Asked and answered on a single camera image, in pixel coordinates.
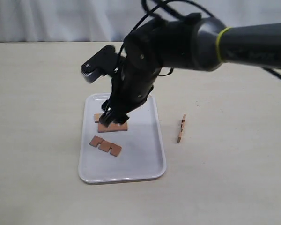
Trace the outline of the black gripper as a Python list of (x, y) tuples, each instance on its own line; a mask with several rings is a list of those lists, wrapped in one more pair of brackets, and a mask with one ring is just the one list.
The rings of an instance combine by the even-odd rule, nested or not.
[(81, 65), (81, 74), (89, 83), (99, 77), (111, 77), (111, 95), (102, 104), (100, 123), (108, 127), (112, 122), (124, 124), (129, 112), (142, 106), (154, 88), (161, 68), (137, 68), (127, 57), (120, 57), (115, 46), (106, 45)]

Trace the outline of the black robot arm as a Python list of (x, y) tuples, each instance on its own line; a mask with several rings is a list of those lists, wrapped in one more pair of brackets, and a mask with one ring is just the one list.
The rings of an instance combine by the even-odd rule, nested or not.
[(223, 63), (281, 69), (281, 23), (228, 28), (215, 17), (189, 14), (181, 21), (153, 19), (129, 33), (122, 56), (107, 45), (81, 66), (93, 83), (111, 77), (100, 123), (124, 124), (142, 106), (162, 68), (214, 71)]

